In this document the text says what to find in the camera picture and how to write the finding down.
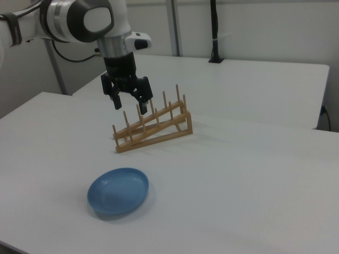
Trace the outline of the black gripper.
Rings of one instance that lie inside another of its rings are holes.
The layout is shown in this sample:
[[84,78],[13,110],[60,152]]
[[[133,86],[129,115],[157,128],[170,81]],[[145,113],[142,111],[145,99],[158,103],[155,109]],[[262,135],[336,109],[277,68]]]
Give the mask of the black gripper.
[[138,101],[140,113],[147,113],[147,103],[153,97],[148,77],[137,78],[133,53],[117,58],[104,58],[107,72],[101,75],[104,95],[109,95],[114,108],[122,108],[119,92],[130,92]]

